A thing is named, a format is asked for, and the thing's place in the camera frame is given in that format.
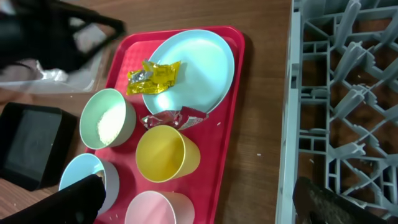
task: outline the mint green bowl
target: mint green bowl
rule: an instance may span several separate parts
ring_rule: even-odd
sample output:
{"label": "mint green bowl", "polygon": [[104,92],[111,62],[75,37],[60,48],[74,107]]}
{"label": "mint green bowl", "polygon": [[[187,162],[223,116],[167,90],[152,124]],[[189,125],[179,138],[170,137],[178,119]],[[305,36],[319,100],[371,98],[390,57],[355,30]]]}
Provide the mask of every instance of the mint green bowl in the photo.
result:
{"label": "mint green bowl", "polygon": [[[119,134],[109,144],[104,144],[98,134],[98,122],[107,110],[122,106],[125,108],[118,116],[124,118],[123,126]],[[107,88],[97,92],[87,102],[80,118],[80,137],[90,149],[103,149],[105,147],[118,146],[127,141],[136,127],[136,111],[130,102],[115,89]]]}

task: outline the white rice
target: white rice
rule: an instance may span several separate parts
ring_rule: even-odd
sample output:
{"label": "white rice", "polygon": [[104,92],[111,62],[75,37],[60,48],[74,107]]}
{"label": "white rice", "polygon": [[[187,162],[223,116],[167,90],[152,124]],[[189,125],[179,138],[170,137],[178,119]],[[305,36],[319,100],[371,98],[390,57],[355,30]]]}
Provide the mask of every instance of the white rice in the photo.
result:
{"label": "white rice", "polygon": [[126,109],[124,104],[118,104],[107,110],[97,124],[99,140],[103,144],[111,144],[116,139],[123,126]]}

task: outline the candy wrapper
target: candy wrapper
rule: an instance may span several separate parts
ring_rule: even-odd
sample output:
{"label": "candy wrapper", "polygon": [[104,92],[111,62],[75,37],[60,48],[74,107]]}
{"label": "candy wrapper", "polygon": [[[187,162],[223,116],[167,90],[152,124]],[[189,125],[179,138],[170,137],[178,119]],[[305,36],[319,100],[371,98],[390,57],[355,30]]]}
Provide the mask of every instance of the candy wrapper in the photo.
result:
{"label": "candy wrapper", "polygon": [[180,111],[163,111],[142,118],[141,123],[147,128],[169,125],[177,130],[184,130],[206,120],[208,115],[201,111],[183,106]]}
{"label": "candy wrapper", "polygon": [[144,60],[143,69],[129,72],[127,95],[136,93],[158,94],[175,85],[181,61],[171,65],[158,65]]}

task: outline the plastic plate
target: plastic plate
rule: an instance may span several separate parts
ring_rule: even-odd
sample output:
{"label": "plastic plate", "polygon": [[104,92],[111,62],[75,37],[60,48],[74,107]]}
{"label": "plastic plate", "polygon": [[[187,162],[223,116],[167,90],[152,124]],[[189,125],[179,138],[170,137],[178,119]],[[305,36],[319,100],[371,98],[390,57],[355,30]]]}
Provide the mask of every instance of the plastic plate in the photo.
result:
{"label": "plastic plate", "polygon": [[210,113],[227,94],[234,76],[234,57],[225,40],[208,30],[188,30],[167,39],[151,62],[181,60],[175,86],[158,95],[143,95],[152,114],[188,106]]}

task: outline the dark container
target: dark container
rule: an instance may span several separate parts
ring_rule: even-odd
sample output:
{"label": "dark container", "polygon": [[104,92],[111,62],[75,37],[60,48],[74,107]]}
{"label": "dark container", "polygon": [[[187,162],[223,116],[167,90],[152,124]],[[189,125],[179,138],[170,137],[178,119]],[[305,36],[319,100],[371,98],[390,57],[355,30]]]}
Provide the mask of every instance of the dark container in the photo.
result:
{"label": "dark container", "polygon": [[59,108],[8,103],[0,116],[0,177],[30,191],[57,184],[76,124]]}

